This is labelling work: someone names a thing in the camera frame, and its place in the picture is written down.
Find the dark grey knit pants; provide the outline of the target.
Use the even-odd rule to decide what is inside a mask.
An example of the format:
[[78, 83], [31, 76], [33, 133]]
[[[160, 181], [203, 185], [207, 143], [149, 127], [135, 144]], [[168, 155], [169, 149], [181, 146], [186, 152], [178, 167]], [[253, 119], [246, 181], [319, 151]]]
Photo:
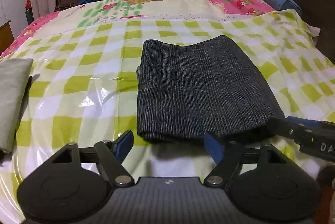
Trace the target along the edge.
[[284, 118], [264, 76], [223, 35], [189, 46], [146, 40], [137, 81], [137, 133], [151, 143], [256, 140]]

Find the wooden bedside table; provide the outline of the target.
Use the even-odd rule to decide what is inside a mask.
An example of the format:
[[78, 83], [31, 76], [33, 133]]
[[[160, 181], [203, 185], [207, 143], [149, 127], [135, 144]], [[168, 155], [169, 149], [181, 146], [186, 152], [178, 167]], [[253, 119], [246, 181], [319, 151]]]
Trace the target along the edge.
[[11, 20], [0, 26], [0, 53], [2, 54], [14, 41], [14, 36], [10, 26]]

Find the folded light grey cloth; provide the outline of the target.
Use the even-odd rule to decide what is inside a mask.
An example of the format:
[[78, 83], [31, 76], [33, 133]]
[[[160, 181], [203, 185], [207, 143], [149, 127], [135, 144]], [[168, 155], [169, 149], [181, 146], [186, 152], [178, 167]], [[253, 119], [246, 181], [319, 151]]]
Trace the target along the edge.
[[19, 115], [33, 64], [31, 58], [1, 61], [1, 151], [13, 151]]

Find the green checkered floral bed sheet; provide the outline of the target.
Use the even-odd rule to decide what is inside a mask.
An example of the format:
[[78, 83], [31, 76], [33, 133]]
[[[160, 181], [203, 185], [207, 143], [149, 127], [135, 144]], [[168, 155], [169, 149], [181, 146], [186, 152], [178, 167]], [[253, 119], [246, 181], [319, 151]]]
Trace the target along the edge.
[[253, 61], [285, 115], [334, 121], [334, 64], [294, 10], [263, 0], [104, 0], [41, 17], [2, 61], [33, 60], [14, 151], [1, 163], [1, 223], [24, 216], [21, 181], [69, 142], [136, 129], [143, 42], [191, 45], [226, 35]]

